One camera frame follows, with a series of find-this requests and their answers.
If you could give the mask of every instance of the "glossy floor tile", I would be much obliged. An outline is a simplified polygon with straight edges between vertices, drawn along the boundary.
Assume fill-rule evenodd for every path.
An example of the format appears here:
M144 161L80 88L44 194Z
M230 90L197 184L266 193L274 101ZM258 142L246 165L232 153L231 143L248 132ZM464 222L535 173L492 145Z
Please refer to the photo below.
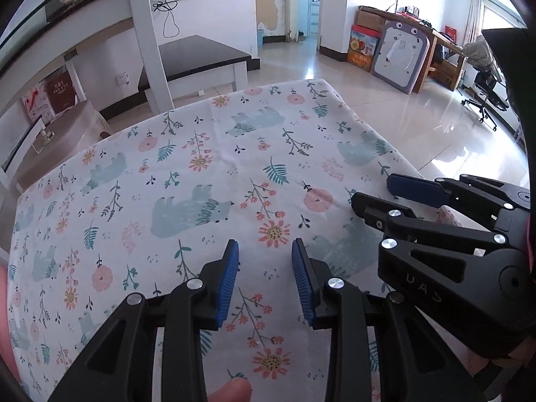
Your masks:
M428 79L419 95L406 95L372 74L316 53L315 41L264 44L261 69L248 72L248 86L291 80L325 79L346 104L420 171L423 177L478 175L529 186L526 156L500 124L479 121L462 106L464 96ZM202 97L174 100L180 107L232 92L231 84L206 90ZM151 117L147 104L112 119L115 131Z

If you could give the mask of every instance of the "orange box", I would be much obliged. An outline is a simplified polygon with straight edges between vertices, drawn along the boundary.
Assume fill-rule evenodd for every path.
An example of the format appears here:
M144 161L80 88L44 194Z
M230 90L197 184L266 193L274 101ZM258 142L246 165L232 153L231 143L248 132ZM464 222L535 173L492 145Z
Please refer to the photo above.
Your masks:
M378 31L361 25L353 25L346 61L370 72L380 37L381 33Z

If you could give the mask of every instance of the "cardboard box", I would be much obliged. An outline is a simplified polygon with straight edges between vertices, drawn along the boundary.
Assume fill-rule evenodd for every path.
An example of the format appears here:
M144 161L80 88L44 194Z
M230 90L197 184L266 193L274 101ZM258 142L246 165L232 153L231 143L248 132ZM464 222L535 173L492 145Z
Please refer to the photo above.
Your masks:
M385 28L385 19L381 16L374 15L373 13L359 10L355 15L354 24L383 33L383 29Z
M381 33L378 31L367 29L360 25L353 25L350 33L347 61L370 72L380 37Z

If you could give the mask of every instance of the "pink object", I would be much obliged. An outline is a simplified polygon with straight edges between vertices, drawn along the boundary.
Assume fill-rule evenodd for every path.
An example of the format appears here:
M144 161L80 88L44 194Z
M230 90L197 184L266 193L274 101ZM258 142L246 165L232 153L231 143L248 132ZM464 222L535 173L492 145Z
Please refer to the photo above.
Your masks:
M0 355L15 379L20 382L7 326L7 269L0 266Z

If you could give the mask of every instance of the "table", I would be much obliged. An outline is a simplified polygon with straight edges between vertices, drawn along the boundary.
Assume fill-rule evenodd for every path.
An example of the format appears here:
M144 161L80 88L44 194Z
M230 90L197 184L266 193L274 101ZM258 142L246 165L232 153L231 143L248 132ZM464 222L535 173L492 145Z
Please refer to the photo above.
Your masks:
M236 48L198 35L167 42L158 48L172 98L220 84L232 83L233 91L248 85L246 61L251 56ZM145 92L153 115L168 111L158 108L145 67L141 71L138 91Z
M462 48L458 47L456 44L448 40L438 31L431 29L425 25L422 25L421 23L415 21L414 19L408 18L406 16L396 15L394 13L390 13L385 10L379 10L379 9L376 9L375 7L369 7L369 6L362 6L360 10L368 12L368 13L372 13L374 15L381 16L382 18L387 19L389 21L399 21L399 22L412 25L415 28L423 31L428 36L428 39L430 40L430 48L428 49L428 53L424 59L421 72L419 73L419 76L417 77L417 82L415 83L415 86L413 87L413 91L415 93L420 93L420 91L422 90L422 87L424 86L426 77L428 76L428 72L434 70L434 68L432 68L431 66L431 63L432 63L433 51L435 50L436 44L447 47L450 51L453 51L459 56L458 64L456 66L456 72L454 76L452 77L452 82L448 86L449 89L452 91L454 91L458 87L460 78L462 77L462 68L463 68L465 61L467 60L467 58L464 57L463 55Z
M75 155L18 202L7 319L23 387L47 400L126 295L171 292L235 239L241 264L229 316L201 337L207 391L242 375L258 402L323 401L330 335L304 322L291 242L301 237L334 275L385 296L390 287L376 275L382 234L349 201L355 191L393 201L391 173L419 175L324 80L205 99ZM156 386L161 347L160 333ZM379 395L376 373L372 385Z

